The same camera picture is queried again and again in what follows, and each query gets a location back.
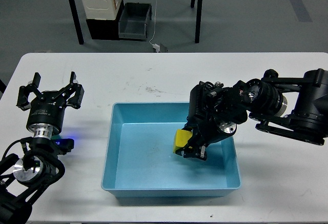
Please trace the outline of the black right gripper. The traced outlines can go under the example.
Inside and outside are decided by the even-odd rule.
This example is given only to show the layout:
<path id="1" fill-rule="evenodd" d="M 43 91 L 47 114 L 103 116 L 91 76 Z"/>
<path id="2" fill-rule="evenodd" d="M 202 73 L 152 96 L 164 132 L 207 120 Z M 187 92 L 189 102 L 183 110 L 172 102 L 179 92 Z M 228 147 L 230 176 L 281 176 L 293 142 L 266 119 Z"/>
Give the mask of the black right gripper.
<path id="1" fill-rule="evenodd" d="M 206 146 L 226 139 L 236 132 L 236 126 L 246 122 L 248 115 L 242 104 L 239 81 L 233 87 L 200 81 L 190 92 L 189 113 L 183 130 L 192 132 L 184 158 L 207 159 Z"/>

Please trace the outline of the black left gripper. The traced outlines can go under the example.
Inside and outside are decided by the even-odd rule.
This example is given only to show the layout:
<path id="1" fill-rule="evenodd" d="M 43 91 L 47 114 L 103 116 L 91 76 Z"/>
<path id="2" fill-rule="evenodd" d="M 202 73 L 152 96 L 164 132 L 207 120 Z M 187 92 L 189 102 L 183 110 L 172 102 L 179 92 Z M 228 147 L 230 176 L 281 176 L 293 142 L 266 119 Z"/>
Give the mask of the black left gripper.
<path id="1" fill-rule="evenodd" d="M 34 73 L 33 80 L 26 86 L 20 86 L 16 106 L 21 110 L 30 109 L 26 128 L 33 132 L 38 124 L 48 124 L 53 127 L 52 134 L 62 131 L 66 107 L 79 109 L 84 95 L 84 88 L 76 79 L 75 72 L 71 72 L 69 83 L 59 91 L 38 90 L 41 76 Z M 36 98 L 29 102 L 30 93 Z"/>

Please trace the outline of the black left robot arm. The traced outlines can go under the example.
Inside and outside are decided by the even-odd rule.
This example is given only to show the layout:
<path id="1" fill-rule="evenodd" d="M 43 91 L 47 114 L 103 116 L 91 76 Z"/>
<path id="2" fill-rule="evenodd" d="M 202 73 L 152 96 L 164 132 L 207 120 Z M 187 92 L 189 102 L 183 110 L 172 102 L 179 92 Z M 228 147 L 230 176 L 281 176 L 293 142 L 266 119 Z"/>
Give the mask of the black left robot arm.
<path id="1" fill-rule="evenodd" d="M 11 143 L 1 159 L 1 223 L 26 223 L 33 204 L 65 174 L 59 160 L 74 148 L 74 140 L 60 138 L 65 109 L 79 109 L 84 89 L 74 72 L 60 90 L 40 91 L 41 76 L 20 86 L 17 107 L 29 111 L 26 128 L 33 135 Z"/>

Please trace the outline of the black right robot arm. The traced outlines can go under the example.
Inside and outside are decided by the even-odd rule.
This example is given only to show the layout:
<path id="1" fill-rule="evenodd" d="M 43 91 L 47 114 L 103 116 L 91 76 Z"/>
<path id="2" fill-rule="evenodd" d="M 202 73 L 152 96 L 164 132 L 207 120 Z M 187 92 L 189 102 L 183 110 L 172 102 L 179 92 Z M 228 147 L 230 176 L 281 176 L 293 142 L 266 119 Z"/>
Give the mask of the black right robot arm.
<path id="1" fill-rule="evenodd" d="M 327 71 L 311 70 L 302 78 L 279 77 L 273 69 L 261 79 L 232 87 L 199 82 L 190 92 L 187 123 L 177 130 L 173 152 L 207 159 L 208 145 L 236 133 L 253 119 L 256 129 L 314 145 L 327 138 Z"/>

